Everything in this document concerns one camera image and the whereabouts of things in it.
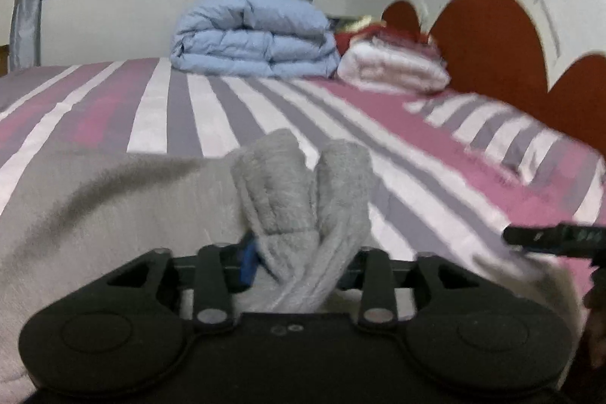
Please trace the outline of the striped pillow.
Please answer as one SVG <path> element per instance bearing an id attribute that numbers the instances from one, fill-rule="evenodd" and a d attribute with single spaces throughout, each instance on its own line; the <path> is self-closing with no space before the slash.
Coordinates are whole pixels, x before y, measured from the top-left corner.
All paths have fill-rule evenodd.
<path id="1" fill-rule="evenodd" d="M 605 159 L 589 145 L 499 100 L 446 92 L 404 108 L 473 152 L 508 170 L 519 184 L 576 223 L 605 217 Z"/>

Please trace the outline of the folded white pink blanket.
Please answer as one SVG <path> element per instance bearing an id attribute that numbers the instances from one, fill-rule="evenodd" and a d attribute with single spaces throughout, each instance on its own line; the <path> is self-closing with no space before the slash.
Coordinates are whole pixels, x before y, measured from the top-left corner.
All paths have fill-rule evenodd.
<path id="1" fill-rule="evenodd" d="M 339 62 L 336 78 L 358 88 L 417 94 L 443 91 L 451 82 L 439 59 L 375 40 L 351 45 Z"/>

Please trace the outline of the grey pants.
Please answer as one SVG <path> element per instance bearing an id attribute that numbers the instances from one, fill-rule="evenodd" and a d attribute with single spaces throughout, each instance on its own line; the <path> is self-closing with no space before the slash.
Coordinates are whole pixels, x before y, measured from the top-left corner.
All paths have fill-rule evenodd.
<path id="1" fill-rule="evenodd" d="M 263 189 L 314 235 L 284 243 L 290 255 L 319 264 L 373 246 L 368 207 L 379 193 L 370 152 L 344 139 L 305 154 L 287 129 L 219 159 L 114 155 L 48 145 L 14 189 L 1 214 L 1 399 L 33 390 L 17 336 L 35 312 L 149 250 L 190 254 L 244 233 L 238 178 L 260 174 Z"/>

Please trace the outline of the red wooden headboard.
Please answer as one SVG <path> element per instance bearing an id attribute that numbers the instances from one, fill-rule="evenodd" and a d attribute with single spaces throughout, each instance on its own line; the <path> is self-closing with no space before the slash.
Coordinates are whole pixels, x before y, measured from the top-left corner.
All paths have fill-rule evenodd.
<path id="1" fill-rule="evenodd" d="M 517 0 L 451 0 L 428 33 L 454 90 L 509 103 L 605 152 L 604 54 L 576 58 L 549 86 L 535 23 Z"/>

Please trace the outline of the striped bed sheet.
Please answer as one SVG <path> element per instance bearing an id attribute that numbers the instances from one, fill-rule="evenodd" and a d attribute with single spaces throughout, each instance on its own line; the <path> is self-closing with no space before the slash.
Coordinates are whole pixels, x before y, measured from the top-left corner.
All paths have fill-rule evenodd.
<path id="1" fill-rule="evenodd" d="M 37 68 L 1 80 L 1 191 L 60 142 L 216 158 L 287 129 L 305 154 L 331 139 L 369 150 L 379 184 L 371 219 L 390 254 L 434 252 L 472 270 L 495 264 L 524 274 L 501 241 L 503 229 L 574 220 L 404 108 L 428 98 L 317 79 L 185 74 L 164 58 Z"/>

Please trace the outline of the red folded clothes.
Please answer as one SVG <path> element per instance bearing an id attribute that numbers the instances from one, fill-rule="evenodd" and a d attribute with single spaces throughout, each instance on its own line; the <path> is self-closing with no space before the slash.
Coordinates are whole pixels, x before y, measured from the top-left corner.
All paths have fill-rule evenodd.
<path id="1" fill-rule="evenodd" d="M 335 20 L 333 33 L 340 56 L 343 56 L 355 43 L 378 40 L 388 48 L 411 50 L 425 58 L 445 64 L 437 42 L 432 36 L 394 28 L 387 25 L 384 20 L 373 19 L 372 16 Z"/>

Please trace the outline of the folded light blue duvet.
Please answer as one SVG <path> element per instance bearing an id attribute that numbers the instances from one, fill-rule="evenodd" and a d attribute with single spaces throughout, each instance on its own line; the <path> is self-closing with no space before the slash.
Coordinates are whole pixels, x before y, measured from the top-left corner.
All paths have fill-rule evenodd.
<path id="1" fill-rule="evenodd" d="M 170 62 L 205 76 L 329 78 L 340 54 L 307 0 L 200 0 L 176 25 Z"/>

